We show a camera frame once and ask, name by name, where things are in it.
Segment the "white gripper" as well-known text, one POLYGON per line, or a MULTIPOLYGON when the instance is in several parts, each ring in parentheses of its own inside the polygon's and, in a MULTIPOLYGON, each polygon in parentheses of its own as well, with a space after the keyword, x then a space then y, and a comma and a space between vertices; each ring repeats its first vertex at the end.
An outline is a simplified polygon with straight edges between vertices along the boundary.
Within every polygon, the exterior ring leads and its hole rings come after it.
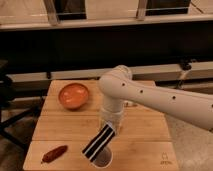
POLYGON ((119 133, 121 120, 124 112, 110 112, 105 109, 100 110, 100 127, 103 128, 108 124, 116 134, 119 133))

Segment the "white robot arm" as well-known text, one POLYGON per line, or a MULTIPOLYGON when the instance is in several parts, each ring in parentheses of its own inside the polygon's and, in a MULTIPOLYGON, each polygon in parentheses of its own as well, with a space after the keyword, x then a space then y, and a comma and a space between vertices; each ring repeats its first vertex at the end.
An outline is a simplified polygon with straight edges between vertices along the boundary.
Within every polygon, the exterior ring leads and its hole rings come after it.
POLYGON ((101 117, 114 130, 120 125, 125 101, 142 104, 208 131, 213 129, 213 95, 135 82, 131 70, 124 65, 103 74, 98 86, 103 93, 101 117))

